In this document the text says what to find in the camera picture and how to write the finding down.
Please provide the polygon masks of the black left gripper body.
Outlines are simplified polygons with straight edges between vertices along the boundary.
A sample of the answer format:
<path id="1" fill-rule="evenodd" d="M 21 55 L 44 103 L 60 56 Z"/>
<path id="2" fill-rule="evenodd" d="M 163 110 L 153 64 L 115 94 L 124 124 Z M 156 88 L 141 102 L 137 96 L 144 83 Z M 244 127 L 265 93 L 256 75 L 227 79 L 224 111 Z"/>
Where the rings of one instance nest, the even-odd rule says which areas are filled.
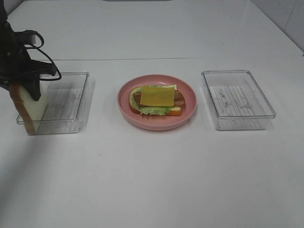
<path id="1" fill-rule="evenodd" d="M 56 81 L 57 66 L 40 47 L 30 45 L 30 36 L 39 34 L 34 30 L 15 32 L 8 22 L 4 1 L 0 2 L 0 86 L 6 90 L 14 82 L 39 77 L 40 81 Z M 28 51 L 37 50 L 49 63 L 31 59 Z"/>

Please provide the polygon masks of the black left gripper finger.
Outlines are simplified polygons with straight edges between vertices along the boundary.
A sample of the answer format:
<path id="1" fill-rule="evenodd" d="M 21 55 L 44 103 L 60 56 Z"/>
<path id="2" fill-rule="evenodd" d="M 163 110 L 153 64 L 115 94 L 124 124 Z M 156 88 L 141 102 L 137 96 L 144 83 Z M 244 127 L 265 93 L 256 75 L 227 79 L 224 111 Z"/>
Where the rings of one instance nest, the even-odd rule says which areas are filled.
<path id="1" fill-rule="evenodd" d="M 38 101 L 41 97 L 40 79 L 39 77 L 30 77 L 21 80 L 20 83 L 29 93 L 34 101 Z"/>

